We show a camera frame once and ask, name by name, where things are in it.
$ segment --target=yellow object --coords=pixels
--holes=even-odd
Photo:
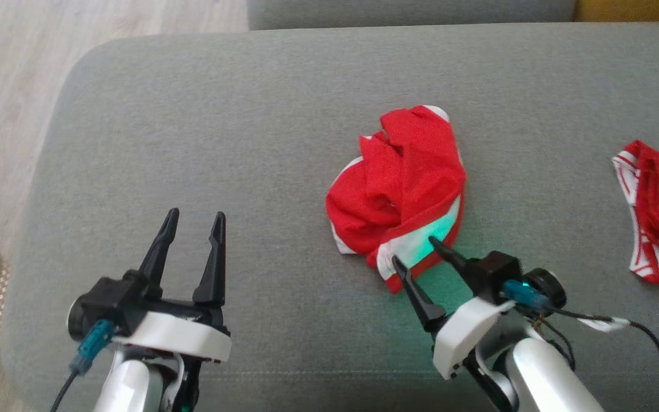
[[[579,0],[576,21],[659,21],[659,0]]]

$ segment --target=white plastic casing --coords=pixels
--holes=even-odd
[[[94,412],[158,412],[162,376],[139,360],[118,365],[103,383]]]
[[[449,379],[454,365],[461,363],[500,317],[501,307],[482,298],[471,298],[450,316],[434,342],[434,367]]]
[[[117,336],[113,341],[222,362],[231,354],[230,336],[210,326],[156,311],[147,312],[131,336]]]

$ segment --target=black cable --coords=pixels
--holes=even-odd
[[[566,349],[568,349],[568,363],[569,366],[571,367],[571,370],[576,371],[576,358],[573,357],[573,347],[571,346],[571,341],[568,340],[568,338],[561,333],[558,329],[554,328],[549,321],[545,320],[544,318],[541,318],[541,323],[543,325],[546,325],[549,329],[551,329],[551,332],[555,333],[558,335],[558,337],[566,344]]]
[[[50,412],[56,412],[58,407],[60,407],[60,402],[62,402],[62,397],[65,396],[65,392],[68,391],[68,388],[70,388],[70,384],[73,383],[73,381],[76,379],[78,376],[77,372],[73,372],[70,374],[68,377],[68,380],[65,381],[65,384],[63,384],[62,388],[60,388],[60,393],[57,394],[57,397],[55,398],[55,402],[53,402],[53,406],[50,408]]]
[[[568,355],[565,354],[563,351],[563,348],[561,345],[557,344],[554,340],[550,339],[547,340],[548,343],[556,347],[556,350],[560,352],[560,354],[566,358],[566,361],[568,362],[568,366],[571,368],[572,371],[576,371],[576,358],[573,355],[573,346],[571,345],[571,341],[568,340],[568,338],[560,332],[558,329],[554,328],[554,326],[549,323],[545,318],[543,318],[540,314],[535,313],[533,311],[529,311],[527,308],[523,307],[522,305],[517,305],[515,306],[515,309],[519,311],[520,313],[523,314],[523,316],[526,316],[529,320],[532,321],[541,321],[543,325],[546,325],[551,332],[555,333],[558,335],[558,337],[566,344],[566,349],[568,350]]]
[[[569,316],[570,318],[576,318],[576,319],[588,319],[588,320],[601,320],[604,322],[613,322],[614,319],[611,316],[597,316],[597,315],[584,315],[581,313],[575,313],[573,311],[568,311],[568,310],[562,310],[561,308],[556,308],[556,307],[548,307],[548,310],[555,311],[556,313],[564,316]],[[632,320],[627,320],[628,324],[632,326],[633,328],[637,328],[641,331],[643,331],[646,335],[648,335],[649,339],[652,340],[654,345],[657,347],[657,353],[659,354],[659,339],[657,339],[657,336],[654,336],[654,333],[648,329],[648,327],[644,326],[643,324],[639,322],[634,322]]]

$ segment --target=cable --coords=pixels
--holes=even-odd
[[[56,412],[58,407],[60,407],[60,402],[62,402],[62,397],[65,396],[65,392],[68,391],[68,388],[70,388],[70,384],[73,383],[73,381],[76,379],[78,376],[77,372],[73,372],[70,374],[68,377],[68,380],[65,381],[65,384],[63,384],[62,388],[60,388],[60,392],[57,394],[57,397],[55,398],[55,402],[53,402],[53,406],[50,408],[50,412]]]
[[[588,320],[601,320],[604,322],[614,322],[614,318],[611,316],[598,316],[598,315],[584,315],[582,313],[576,313],[573,311],[568,311],[568,310],[562,310],[561,308],[556,308],[556,307],[547,307],[548,310],[554,311],[560,315],[564,316],[569,316],[570,318],[576,318],[576,319],[588,319]],[[632,326],[633,328],[637,328],[640,331],[643,331],[646,335],[648,335],[649,339],[652,340],[654,345],[657,347],[657,353],[659,354],[659,339],[657,339],[657,336],[654,336],[654,333],[648,329],[648,327],[644,326],[643,324],[639,322],[634,322],[632,320],[627,320],[627,323],[629,326]]]
[[[546,320],[546,318],[541,316],[540,313],[535,313],[533,311],[529,311],[523,305],[517,305],[515,307],[515,309],[517,311],[519,311],[520,313],[522,313],[523,316],[525,316],[526,318],[528,318],[532,322],[540,321],[543,325],[546,325],[553,333],[558,335],[558,337],[564,342],[564,344],[566,344],[566,349],[568,350],[568,355],[565,354],[565,352],[564,352],[563,348],[561,347],[561,345],[556,343],[556,341],[554,341],[552,339],[547,339],[546,341],[549,344],[552,344],[554,347],[556,347],[556,350],[558,350],[560,352],[560,354],[564,358],[566,358],[566,361],[568,362],[568,366],[571,368],[571,370],[576,371],[576,358],[573,355],[573,346],[571,345],[571,341],[568,340],[568,338],[562,332],[560,332],[558,329],[554,328],[554,326],[552,326],[551,323],[549,323],[549,321]],[[546,339],[546,337],[542,336],[542,331],[540,331],[536,328],[536,332],[541,334],[541,337],[543,339]]]
[[[104,319],[96,321],[95,325],[86,335],[86,338],[78,346],[78,355],[73,358],[68,367],[70,368],[70,377],[65,381],[65,385],[60,389],[60,393],[57,394],[57,398],[55,398],[50,412],[55,412],[60,407],[62,397],[65,396],[65,392],[68,391],[70,384],[73,383],[76,376],[83,376],[88,373],[96,355],[112,341],[115,334],[116,329],[113,322]]]
[[[541,318],[541,323],[551,329],[551,332],[557,334],[558,337],[566,344],[566,349],[568,349],[568,364],[571,367],[571,370],[576,371],[576,358],[573,357],[573,347],[571,346],[571,341],[568,340],[566,335],[561,333],[558,329],[554,328],[554,326],[551,325],[551,323],[549,323],[549,321],[546,319]]]

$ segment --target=gray sofa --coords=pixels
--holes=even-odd
[[[571,310],[659,336],[659,286],[627,265],[630,216],[610,157],[659,149],[659,24],[531,23],[254,31],[111,42],[76,65],[37,166],[2,360],[47,410],[75,354],[63,319],[100,276],[139,264],[169,208],[165,296],[189,298],[216,211],[228,216],[231,359],[198,410],[491,410],[442,381],[408,300],[335,248],[324,195],[379,115],[447,110],[469,175],[457,247],[557,273]],[[421,278],[453,310],[453,271]],[[654,410],[659,364],[636,331],[553,318],[607,410]],[[110,358],[63,410],[90,410]]]
[[[575,0],[250,0],[252,30],[572,21]]]

